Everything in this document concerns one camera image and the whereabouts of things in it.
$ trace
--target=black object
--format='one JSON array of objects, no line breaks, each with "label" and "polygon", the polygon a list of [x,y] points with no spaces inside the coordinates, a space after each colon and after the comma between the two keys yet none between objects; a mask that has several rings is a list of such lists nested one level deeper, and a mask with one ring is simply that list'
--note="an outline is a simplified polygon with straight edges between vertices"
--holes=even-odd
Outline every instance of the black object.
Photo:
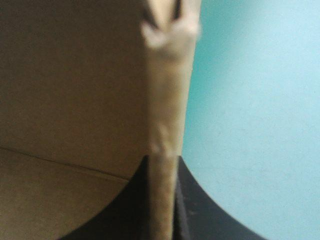
[{"label": "black object", "polygon": [[[151,240],[148,233],[148,157],[127,186],[97,216],[60,240]],[[263,240],[203,191],[182,157],[175,190],[173,240]]]}]

